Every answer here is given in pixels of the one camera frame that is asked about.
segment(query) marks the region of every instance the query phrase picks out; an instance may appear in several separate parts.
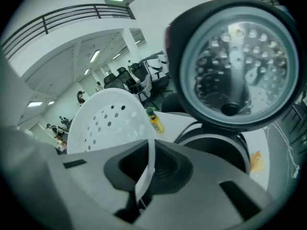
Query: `desk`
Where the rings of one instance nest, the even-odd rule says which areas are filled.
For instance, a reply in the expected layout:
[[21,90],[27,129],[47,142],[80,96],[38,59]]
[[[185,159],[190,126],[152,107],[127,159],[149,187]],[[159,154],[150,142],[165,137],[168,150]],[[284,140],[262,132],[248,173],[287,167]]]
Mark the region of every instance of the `desk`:
[[[155,112],[160,118],[164,133],[156,133],[155,138],[158,140],[174,142],[177,136],[196,119],[188,116],[173,115],[168,113]],[[200,127],[201,125],[194,125],[187,129],[187,131]],[[263,167],[255,172],[250,173],[250,177],[257,182],[264,190],[267,190],[270,175],[270,154],[266,135],[263,129],[258,129],[250,132],[242,133],[247,146],[250,157],[257,151],[260,152],[263,159]]]

